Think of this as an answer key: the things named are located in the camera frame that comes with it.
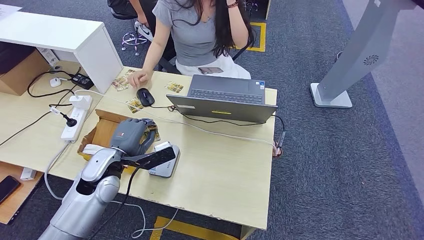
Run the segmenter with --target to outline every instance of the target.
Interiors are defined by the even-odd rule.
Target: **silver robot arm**
[[[124,165],[149,170],[176,157],[171,145],[145,154],[156,135],[155,130],[147,129],[154,124],[151,119],[130,118],[117,126],[110,148],[98,151],[75,177],[39,240],[88,238],[106,206],[118,194]],[[145,131],[146,138],[140,144]]]
[[[88,238],[106,206],[118,194],[120,172],[119,176],[102,176],[111,163],[120,160],[121,156],[115,149],[106,148],[97,152],[76,176],[62,205],[39,240]]]

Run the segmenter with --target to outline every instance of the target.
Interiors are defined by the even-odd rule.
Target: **woman's hand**
[[[128,82],[133,88],[139,88],[140,85],[144,82],[150,81],[152,79],[153,71],[146,71],[144,69],[140,71],[135,71],[128,76]]]

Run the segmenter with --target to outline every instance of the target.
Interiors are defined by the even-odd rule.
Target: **black computer mouse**
[[[152,94],[146,88],[140,88],[137,91],[137,98],[140,100],[141,105],[144,107],[151,106],[155,103],[155,99]]]

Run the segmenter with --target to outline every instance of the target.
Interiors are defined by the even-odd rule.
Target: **bracelet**
[[[229,8],[229,9],[232,9],[232,8],[234,8],[234,7],[237,7],[239,5],[239,0],[235,0],[235,2],[234,3],[232,3],[232,4],[230,4],[230,5],[227,5],[227,7]]]

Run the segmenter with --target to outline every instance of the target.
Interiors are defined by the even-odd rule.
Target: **laptop keyboard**
[[[247,104],[262,104],[261,95],[248,95],[248,94],[239,94],[239,93],[231,93],[231,92],[223,92],[223,91],[192,89],[189,97],[194,97],[199,99],[225,100],[225,101],[247,103]]]

